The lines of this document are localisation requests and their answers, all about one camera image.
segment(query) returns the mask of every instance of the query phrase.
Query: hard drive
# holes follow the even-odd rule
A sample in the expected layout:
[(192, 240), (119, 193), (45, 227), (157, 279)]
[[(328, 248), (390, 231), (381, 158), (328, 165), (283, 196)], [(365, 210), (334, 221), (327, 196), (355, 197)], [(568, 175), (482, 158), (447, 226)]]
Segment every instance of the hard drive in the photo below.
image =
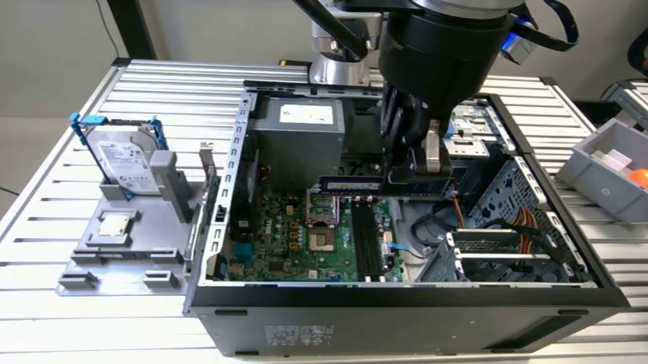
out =
[(168, 149), (161, 124), (149, 121), (109, 120), (79, 114), (69, 117), (71, 126), (88, 147), (109, 184), (120, 185), (133, 195), (160, 195), (148, 166), (152, 153)]

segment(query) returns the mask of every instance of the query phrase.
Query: gray plastic holder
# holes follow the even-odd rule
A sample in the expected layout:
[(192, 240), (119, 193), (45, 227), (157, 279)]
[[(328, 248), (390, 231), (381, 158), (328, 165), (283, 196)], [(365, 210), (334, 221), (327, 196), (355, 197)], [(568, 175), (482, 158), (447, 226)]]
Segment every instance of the gray plastic holder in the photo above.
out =
[(648, 222), (648, 191), (593, 156), (612, 149), (632, 159), (629, 170), (648, 168), (648, 135), (612, 119), (572, 148), (557, 178), (624, 222)]

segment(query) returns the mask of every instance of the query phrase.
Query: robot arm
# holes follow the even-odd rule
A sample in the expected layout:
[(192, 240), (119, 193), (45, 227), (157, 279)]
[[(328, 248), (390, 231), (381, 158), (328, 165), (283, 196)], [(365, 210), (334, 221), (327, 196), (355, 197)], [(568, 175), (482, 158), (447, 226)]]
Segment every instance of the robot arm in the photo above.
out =
[[(348, 61), (360, 61), (367, 54), (360, 35), (318, 0), (294, 2), (331, 34)], [(560, 16), (566, 42), (529, 26), (536, 24), (525, 0), (335, 0), (344, 11), (389, 13), (379, 56), (386, 183), (418, 184), (447, 178), (441, 138), (453, 109), (477, 94), (511, 36), (558, 51), (577, 43), (569, 9), (556, 0), (545, 3)]]

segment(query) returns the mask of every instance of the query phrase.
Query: sticker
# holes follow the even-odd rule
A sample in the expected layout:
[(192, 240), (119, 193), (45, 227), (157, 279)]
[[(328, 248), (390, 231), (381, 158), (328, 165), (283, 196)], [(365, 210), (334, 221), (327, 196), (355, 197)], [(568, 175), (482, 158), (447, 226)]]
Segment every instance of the sticker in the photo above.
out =
[(266, 342), (271, 347), (326, 346), (331, 344), (332, 325), (266, 325)]
[(97, 142), (101, 162), (117, 184), (135, 194), (159, 194), (141, 148), (133, 143)]
[(279, 123), (332, 124), (332, 106), (283, 105)]
[(328, 182), (326, 188), (328, 190), (379, 190), (381, 184), (373, 182)]

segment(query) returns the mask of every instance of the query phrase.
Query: aluminum profile table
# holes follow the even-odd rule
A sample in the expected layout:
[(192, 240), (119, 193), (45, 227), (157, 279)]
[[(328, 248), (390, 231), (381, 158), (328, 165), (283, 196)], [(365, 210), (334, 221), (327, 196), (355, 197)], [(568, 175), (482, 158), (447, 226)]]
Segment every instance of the aluminum profile table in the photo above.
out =
[(637, 124), (648, 129), (648, 82), (617, 81), (605, 91), (601, 99), (614, 101)]
[[(202, 180), (199, 144), (215, 144), (222, 165), (243, 80), (304, 83), (307, 72), (304, 67), (133, 61), (109, 69), (81, 114), (135, 119), (156, 115), (177, 152), (177, 167), (188, 179)], [(373, 82), (381, 85), (379, 74)], [(548, 80), (489, 77), (482, 91), (501, 95), (544, 168), (554, 174), (593, 126)], [(99, 178), (88, 152), (65, 131), (0, 221), (0, 353), (8, 353), (0, 362), (212, 362), (219, 351), (199, 320), (181, 317), (183, 296), (59, 297), (53, 292), (100, 198)], [(648, 362), (648, 225), (621, 224), (573, 190), (560, 183), (557, 187), (629, 298), (629, 312), (530, 355), (290, 360)]]

